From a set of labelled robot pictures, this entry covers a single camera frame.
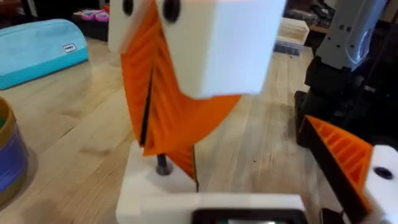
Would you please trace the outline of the left gripper bare white left finger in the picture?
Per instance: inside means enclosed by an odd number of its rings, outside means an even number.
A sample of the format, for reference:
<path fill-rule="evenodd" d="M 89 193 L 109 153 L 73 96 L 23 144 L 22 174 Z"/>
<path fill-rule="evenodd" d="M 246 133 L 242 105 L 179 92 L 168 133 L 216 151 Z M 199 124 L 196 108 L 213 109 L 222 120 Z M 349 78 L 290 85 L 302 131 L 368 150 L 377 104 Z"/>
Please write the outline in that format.
<path fill-rule="evenodd" d="M 116 205 L 118 223 L 188 223 L 189 212 L 177 202 L 194 196 L 198 182 L 169 156 L 142 155 L 132 142 Z"/>

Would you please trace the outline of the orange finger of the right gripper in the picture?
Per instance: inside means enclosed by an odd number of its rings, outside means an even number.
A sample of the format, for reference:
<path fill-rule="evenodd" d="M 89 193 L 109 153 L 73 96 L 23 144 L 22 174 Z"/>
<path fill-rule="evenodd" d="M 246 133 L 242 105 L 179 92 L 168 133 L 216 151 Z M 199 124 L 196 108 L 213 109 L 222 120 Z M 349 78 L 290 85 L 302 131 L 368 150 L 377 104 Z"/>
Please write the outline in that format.
<path fill-rule="evenodd" d="M 184 153 L 261 92 L 283 0 L 155 1 L 147 155 Z"/>
<path fill-rule="evenodd" d="M 132 129 L 143 146 L 147 135 L 151 76 L 160 31 L 154 1 L 111 0 L 108 46 L 119 54 Z"/>

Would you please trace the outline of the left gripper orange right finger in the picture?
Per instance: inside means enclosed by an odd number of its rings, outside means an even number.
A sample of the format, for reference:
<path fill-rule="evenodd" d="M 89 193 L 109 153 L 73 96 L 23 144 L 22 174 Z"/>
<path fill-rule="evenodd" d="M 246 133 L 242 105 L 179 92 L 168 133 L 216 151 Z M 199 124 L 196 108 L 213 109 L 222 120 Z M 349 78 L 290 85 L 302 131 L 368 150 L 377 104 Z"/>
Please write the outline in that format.
<path fill-rule="evenodd" d="M 341 211 L 321 208 L 320 223 L 397 224 L 397 150 L 372 145 L 306 115 L 298 143 L 312 153 Z"/>

